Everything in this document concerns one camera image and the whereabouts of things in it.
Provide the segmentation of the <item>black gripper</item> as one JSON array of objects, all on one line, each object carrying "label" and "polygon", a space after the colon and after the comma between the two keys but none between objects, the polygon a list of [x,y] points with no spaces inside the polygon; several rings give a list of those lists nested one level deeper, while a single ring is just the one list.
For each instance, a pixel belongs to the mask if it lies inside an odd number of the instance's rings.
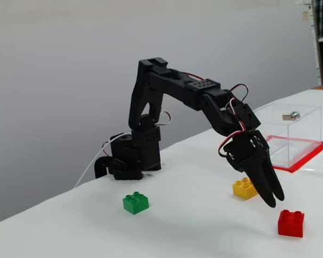
[{"label": "black gripper", "polygon": [[245,172],[258,194],[271,208],[277,198],[285,199],[284,191],[272,166],[269,145],[259,130],[250,130],[232,137],[223,147],[229,164],[239,172]]}]

